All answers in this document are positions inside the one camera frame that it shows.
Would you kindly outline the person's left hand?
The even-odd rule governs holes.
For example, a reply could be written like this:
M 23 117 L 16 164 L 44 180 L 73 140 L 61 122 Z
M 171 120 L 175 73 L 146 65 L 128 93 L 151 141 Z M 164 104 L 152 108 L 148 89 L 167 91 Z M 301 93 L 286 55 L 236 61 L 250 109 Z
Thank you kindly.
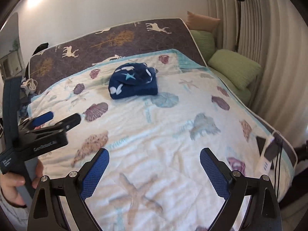
M 32 187 L 34 189 L 36 189 L 40 178 L 43 176 L 43 164 L 40 160 L 38 160 L 35 174 L 36 177 L 32 182 Z M 7 202 L 14 207 L 23 207 L 26 205 L 22 196 L 17 191 L 17 187 L 23 186 L 24 183 L 25 179 L 21 175 L 14 173 L 1 174 L 1 190 L 3 196 Z

